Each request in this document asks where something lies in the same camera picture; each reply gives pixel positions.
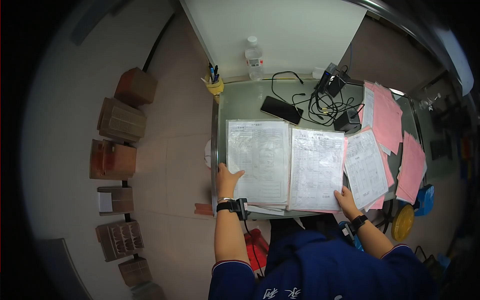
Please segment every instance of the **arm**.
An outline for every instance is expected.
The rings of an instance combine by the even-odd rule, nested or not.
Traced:
[[[218,165],[216,185],[218,198],[233,198],[233,190],[238,179],[245,173],[239,171],[231,174],[224,163]],[[239,260],[250,264],[245,238],[236,213],[221,210],[216,215],[215,226],[215,260]]]
[[[343,213],[350,222],[356,217],[363,215],[355,206],[352,192],[345,186],[342,188],[341,194],[338,191],[335,191],[334,194]],[[357,235],[360,239],[363,250],[376,258],[381,258],[393,248],[393,244],[390,240],[369,220],[359,228]]]

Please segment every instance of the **corrugated cardboard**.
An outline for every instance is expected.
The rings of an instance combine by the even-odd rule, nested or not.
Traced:
[[[100,225],[95,231],[106,262],[133,255],[144,247],[136,221]]]
[[[90,178],[128,180],[135,173],[137,149],[112,141],[92,140]]]
[[[118,215],[133,212],[133,189],[121,186],[103,186],[97,192],[109,192],[112,194],[112,212],[99,212],[101,216]]]
[[[147,260],[142,257],[130,259],[119,264],[119,269],[123,281],[129,287],[152,280]]]
[[[114,98],[103,100],[97,130],[101,136],[135,143],[145,135],[144,113]]]
[[[115,98],[133,107],[150,104],[155,97],[157,82],[139,68],[128,70],[120,77]]]

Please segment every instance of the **yellow wheel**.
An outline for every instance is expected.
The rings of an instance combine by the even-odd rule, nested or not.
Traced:
[[[407,204],[397,212],[392,222],[392,238],[396,241],[403,241],[408,236],[413,226],[413,206]]]

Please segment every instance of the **bottle label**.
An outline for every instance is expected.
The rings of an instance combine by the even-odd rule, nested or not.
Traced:
[[[259,59],[247,60],[247,66],[249,67],[260,67],[264,64],[264,60],[260,57]]]

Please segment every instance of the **blue stool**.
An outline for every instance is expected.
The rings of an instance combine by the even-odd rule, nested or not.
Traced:
[[[413,205],[413,211],[415,216],[426,216],[433,208],[433,185],[427,184],[423,188],[419,189],[415,204]],[[399,201],[399,207],[406,205],[406,202]]]

